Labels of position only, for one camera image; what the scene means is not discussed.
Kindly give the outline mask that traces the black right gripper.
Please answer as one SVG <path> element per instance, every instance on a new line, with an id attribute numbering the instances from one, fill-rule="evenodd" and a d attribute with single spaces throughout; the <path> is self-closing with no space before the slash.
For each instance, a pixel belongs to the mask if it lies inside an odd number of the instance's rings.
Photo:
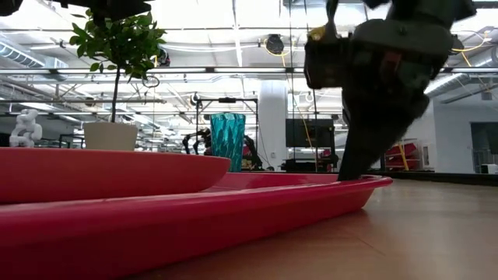
<path id="1" fill-rule="evenodd" d="M 349 132 L 338 179 L 357 180 L 422 116 L 424 93 L 453 47 L 451 23 L 366 21 L 347 37 L 314 29 L 303 73 L 311 89 L 342 88 Z"/>

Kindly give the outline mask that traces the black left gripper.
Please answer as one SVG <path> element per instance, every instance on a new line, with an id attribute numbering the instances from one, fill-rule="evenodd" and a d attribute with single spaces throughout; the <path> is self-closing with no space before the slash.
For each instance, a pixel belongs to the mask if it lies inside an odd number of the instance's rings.
<path id="1" fill-rule="evenodd" d="M 77 5 L 89 8 L 94 14 L 94 19 L 110 18 L 112 20 L 124 19 L 136 16 L 144 12 L 150 12 L 152 0 L 52 0 L 59 2 L 63 8 L 69 5 Z"/>

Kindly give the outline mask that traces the teal faceted plastic cup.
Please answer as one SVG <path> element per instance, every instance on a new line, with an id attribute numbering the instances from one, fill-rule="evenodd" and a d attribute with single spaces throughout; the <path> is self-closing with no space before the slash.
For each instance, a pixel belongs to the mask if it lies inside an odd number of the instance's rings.
<path id="1" fill-rule="evenodd" d="M 229 171 L 239 173 L 242 170 L 246 116 L 218 113 L 211 116 L 210 123 L 212 154 L 229 159 Z"/>

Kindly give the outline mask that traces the orange round plate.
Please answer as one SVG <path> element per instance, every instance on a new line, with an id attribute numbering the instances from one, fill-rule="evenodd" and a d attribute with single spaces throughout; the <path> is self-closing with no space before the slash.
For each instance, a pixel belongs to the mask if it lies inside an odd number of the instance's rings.
<path id="1" fill-rule="evenodd" d="M 171 152 L 0 148 L 0 204 L 195 193 L 229 167 L 226 158 Z"/>

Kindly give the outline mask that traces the red plastic tray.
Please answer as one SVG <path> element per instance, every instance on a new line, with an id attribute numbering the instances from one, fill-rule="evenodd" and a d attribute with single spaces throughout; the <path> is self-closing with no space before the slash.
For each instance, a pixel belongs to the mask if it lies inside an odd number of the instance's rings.
<path id="1" fill-rule="evenodd" d="M 197 193 L 0 207 L 0 280 L 109 280 L 360 210 L 390 177 L 229 173 Z"/>

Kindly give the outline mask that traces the green leafy plant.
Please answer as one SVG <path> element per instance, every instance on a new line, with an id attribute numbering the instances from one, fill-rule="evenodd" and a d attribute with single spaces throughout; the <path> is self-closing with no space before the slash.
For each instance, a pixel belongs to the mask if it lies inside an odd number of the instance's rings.
<path id="1" fill-rule="evenodd" d="M 94 60 L 90 71 L 116 71 L 110 116 L 114 123 L 120 77 L 145 79 L 155 67 L 152 58 L 160 55 L 166 31 L 157 26 L 151 12 L 124 19 L 99 19 L 95 10 L 87 9 L 85 26 L 74 23 L 72 32 L 69 43 L 76 47 L 77 56 Z"/>

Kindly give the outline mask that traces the red storage shelf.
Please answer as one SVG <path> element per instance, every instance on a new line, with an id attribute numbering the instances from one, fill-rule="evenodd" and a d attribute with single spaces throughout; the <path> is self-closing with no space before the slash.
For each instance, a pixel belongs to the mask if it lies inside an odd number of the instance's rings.
<path id="1" fill-rule="evenodd" d="M 389 171 L 413 171 L 421 167 L 419 150 L 413 142 L 394 145 L 386 151 L 384 158 Z"/>

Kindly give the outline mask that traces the black monitor screen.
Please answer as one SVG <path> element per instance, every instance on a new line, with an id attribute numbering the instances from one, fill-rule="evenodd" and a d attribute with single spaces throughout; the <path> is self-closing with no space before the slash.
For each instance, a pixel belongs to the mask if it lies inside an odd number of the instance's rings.
<path id="1" fill-rule="evenodd" d="M 335 144 L 332 119 L 286 119 L 286 146 L 331 148 Z"/>

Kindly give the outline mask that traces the white building column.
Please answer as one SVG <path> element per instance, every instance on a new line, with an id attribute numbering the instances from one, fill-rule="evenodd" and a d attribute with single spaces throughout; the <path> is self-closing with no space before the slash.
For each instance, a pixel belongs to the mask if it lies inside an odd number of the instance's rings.
<path id="1" fill-rule="evenodd" d="M 270 166 L 279 172 L 287 159 L 286 118 L 287 84 L 282 80 L 263 80 L 258 97 L 258 150 L 264 160 L 263 167 Z"/>

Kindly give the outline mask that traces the white plant pot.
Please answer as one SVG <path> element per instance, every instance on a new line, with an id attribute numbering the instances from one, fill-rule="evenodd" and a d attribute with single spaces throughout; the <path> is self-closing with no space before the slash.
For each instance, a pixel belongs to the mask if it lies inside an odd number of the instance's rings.
<path id="1" fill-rule="evenodd" d="M 86 149 L 134 151 L 138 128 L 130 124 L 93 122 L 83 125 Z"/>

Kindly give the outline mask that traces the white robot figure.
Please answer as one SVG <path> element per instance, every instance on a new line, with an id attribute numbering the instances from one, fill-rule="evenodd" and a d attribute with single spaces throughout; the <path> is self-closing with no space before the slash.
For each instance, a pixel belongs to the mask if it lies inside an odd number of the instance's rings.
<path id="1" fill-rule="evenodd" d="M 33 148 L 35 142 L 42 139 L 43 128 L 36 122 L 39 112 L 35 109 L 23 109 L 16 117 L 16 126 L 9 136 L 10 147 Z"/>

